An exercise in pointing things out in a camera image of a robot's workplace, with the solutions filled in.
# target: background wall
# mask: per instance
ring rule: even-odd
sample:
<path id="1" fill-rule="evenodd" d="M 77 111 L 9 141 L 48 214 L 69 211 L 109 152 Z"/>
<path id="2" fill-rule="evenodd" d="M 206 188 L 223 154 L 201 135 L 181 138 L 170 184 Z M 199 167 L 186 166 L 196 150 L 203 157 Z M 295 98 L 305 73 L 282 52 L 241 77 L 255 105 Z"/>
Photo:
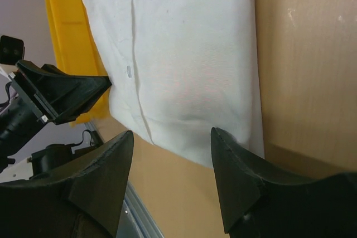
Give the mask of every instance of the background wall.
<path id="1" fill-rule="evenodd" d="M 38 66 L 55 64 L 45 0 L 0 0 L 0 33 L 25 42 L 25 60 Z M 7 81 L 0 76 L 0 103 L 7 100 L 3 90 Z M 20 161 L 51 143 L 80 142 L 84 129 L 84 125 L 72 128 L 69 124 L 50 123 L 14 157 Z"/>

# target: yellow plastic box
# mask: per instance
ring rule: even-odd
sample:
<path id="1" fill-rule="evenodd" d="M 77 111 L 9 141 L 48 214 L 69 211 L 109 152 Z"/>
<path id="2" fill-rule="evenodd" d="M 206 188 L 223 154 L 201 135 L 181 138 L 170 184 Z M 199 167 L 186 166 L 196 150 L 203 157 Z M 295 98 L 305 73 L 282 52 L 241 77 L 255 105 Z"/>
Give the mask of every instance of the yellow plastic box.
<path id="1" fill-rule="evenodd" d="M 82 0 L 45 0 L 57 67 L 71 75 L 107 75 Z M 109 115 L 107 91 L 76 124 Z"/>

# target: white towel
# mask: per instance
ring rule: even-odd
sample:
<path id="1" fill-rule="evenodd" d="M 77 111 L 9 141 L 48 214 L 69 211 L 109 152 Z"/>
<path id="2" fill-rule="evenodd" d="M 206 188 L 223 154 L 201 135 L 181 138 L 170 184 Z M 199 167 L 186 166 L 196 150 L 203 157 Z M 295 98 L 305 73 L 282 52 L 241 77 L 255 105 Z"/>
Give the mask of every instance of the white towel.
<path id="1" fill-rule="evenodd" d="M 212 127 L 263 156 L 254 0 L 83 3 L 116 120 L 208 167 Z"/>

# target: fabric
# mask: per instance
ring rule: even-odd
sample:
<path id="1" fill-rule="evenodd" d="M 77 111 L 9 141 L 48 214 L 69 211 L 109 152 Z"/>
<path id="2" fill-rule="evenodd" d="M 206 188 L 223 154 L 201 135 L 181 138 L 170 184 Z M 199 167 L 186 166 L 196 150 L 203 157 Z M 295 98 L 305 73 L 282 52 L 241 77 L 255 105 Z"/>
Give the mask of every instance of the fabric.
<path id="1" fill-rule="evenodd" d="M 212 127 L 263 156 L 254 0 L 83 3 L 116 120 L 208 167 Z"/>

